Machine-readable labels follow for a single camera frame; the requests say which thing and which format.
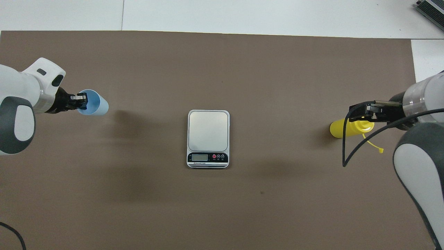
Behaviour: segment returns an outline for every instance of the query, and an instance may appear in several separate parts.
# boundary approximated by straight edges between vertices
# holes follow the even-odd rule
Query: yellow strap
[[[384,152],[384,149],[383,149],[383,148],[380,148],[380,147],[374,145],[374,144],[371,143],[370,141],[367,141],[367,142],[368,142],[370,145],[372,145],[373,147],[377,148],[377,149],[379,150],[379,153],[383,153],[383,152]]]

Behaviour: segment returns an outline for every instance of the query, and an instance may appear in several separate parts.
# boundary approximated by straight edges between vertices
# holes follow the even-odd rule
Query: scale display
[[[191,168],[226,168],[230,162],[230,114],[226,110],[188,113],[186,164]]]

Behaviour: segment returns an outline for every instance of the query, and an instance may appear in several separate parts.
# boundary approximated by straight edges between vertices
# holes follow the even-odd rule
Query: black cable
[[[358,108],[362,108],[362,106],[366,106],[368,104],[375,104],[375,103],[376,103],[376,101],[365,101],[365,102],[358,103],[358,104],[354,105],[349,110],[347,115],[345,116],[344,125],[342,127],[342,166],[344,166],[344,162],[345,162],[345,130],[347,128],[347,121],[349,120],[350,115]]]
[[[3,222],[0,222],[0,226],[3,226],[6,229],[9,229],[10,231],[12,231],[19,238],[20,244],[22,244],[22,249],[26,250],[25,241],[23,240],[22,236],[20,235],[20,233],[17,230],[15,230],[13,227],[11,227],[10,225],[5,224]]]
[[[350,155],[347,157],[347,159],[345,161],[342,162],[342,166],[345,167],[347,166],[348,162],[350,161],[350,159],[352,158],[352,156],[356,153],[356,151],[362,146],[364,145],[364,143],[366,143],[368,140],[370,140],[372,137],[376,136],[377,134],[381,133],[382,131],[386,130],[386,129],[390,129],[390,128],[394,128],[396,126],[398,126],[401,123],[404,123],[408,120],[411,120],[413,118],[417,118],[420,116],[425,116],[425,115],[429,115],[429,114],[435,114],[435,113],[442,113],[444,112],[444,109],[432,109],[432,110],[428,110],[428,111],[424,111],[424,112],[420,112],[411,116],[407,116],[404,118],[401,118],[397,121],[391,122],[389,124],[387,124],[386,126],[376,130],[375,132],[373,132],[371,135],[367,136],[367,138],[365,138],[364,140],[362,140],[350,153]]]

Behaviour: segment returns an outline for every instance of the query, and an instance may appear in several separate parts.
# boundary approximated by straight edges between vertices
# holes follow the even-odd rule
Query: light blue plastic cup
[[[86,109],[77,109],[80,114],[87,116],[102,116],[108,112],[108,102],[96,91],[92,89],[85,89],[80,91],[79,93],[86,93],[88,97]]]

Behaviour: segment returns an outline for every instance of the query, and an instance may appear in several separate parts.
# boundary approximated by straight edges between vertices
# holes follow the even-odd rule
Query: yellow bottle
[[[370,132],[375,123],[369,121],[347,121],[345,136],[352,136]],[[330,133],[336,138],[342,138],[342,130],[344,129],[344,119],[340,119],[330,124]]]

